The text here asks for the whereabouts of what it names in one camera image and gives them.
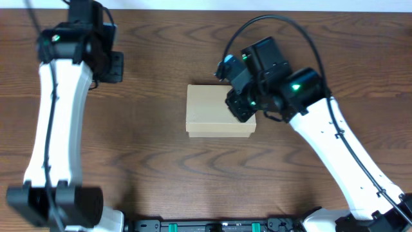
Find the wood grain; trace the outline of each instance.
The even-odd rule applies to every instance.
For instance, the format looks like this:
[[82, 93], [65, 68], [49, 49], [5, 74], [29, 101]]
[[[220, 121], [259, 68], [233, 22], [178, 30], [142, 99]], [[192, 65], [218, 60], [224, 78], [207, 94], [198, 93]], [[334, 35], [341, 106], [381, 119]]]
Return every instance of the wood grain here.
[[[242, 23], [267, 12], [114, 10], [124, 82], [89, 93], [82, 132], [84, 185], [130, 215], [257, 218], [314, 206], [346, 208], [317, 155], [287, 124], [257, 114], [249, 139], [189, 139], [188, 84], [212, 73]], [[51, 27], [64, 10], [37, 10]], [[341, 110], [379, 167], [412, 191], [412, 15], [280, 12], [311, 34]], [[30, 160], [39, 107], [35, 33], [24, 10], [0, 10], [0, 230], [33, 231], [5, 203]], [[232, 52], [266, 36], [295, 69], [315, 67], [303, 39], [276, 21], [251, 26]]]

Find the white wall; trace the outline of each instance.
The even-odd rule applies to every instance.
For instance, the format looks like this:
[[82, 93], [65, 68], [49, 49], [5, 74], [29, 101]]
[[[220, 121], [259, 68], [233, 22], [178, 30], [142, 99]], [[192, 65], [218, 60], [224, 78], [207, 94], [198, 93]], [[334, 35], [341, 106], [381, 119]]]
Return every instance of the white wall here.
[[[412, 0], [98, 0], [109, 9], [304, 10], [412, 12]], [[67, 8], [61, 0], [32, 0], [35, 8]], [[24, 8], [23, 0], [0, 0], [0, 8]]]

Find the green strip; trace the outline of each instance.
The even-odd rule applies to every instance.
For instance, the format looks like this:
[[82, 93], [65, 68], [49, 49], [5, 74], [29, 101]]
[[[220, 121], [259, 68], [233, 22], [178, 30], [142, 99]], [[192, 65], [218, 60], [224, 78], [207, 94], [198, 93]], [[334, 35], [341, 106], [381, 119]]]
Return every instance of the green strip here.
[[178, 232], [178, 225], [177, 224], [169, 224], [169, 232]]
[[257, 222], [252, 223], [252, 232], [260, 232], [260, 223], [257, 223]]

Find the wooden surface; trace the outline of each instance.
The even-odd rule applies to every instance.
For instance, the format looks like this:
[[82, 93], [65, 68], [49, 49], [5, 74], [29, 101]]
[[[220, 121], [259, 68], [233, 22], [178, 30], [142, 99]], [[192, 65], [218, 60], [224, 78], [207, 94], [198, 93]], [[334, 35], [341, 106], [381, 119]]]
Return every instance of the wooden surface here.
[[[44, 27], [64, 10], [38, 10]], [[287, 124], [257, 114], [249, 139], [189, 139], [188, 84], [212, 75], [232, 34], [264, 12], [113, 11], [124, 82], [89, 93], [82, 132], [85, 186], [130, 215], [258, 218], [314, 206], [347, 208], [311, 147]], [[412, 15], [281, 12], [306, 27], [352, 130], [384, 173], [412, 191]], [[5, 204], [22, 183], [35, 139], [39, 62], [24, 10], [0, 10], [0, 230], [33, 231]], [[232, 52], [273, 35], [296, 70], [315, 67], [290, 26], [263, 21]]]

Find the beige box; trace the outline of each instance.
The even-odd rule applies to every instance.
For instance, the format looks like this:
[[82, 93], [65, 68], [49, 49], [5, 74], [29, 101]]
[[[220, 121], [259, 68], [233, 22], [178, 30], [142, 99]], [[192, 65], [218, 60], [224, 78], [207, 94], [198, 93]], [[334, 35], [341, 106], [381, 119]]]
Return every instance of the beige box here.
[[188, 85], [186, 131], [189, 137], [249, 137], [256, 129], [253, 115], [241, 123], [225, 103], [231, 86]]

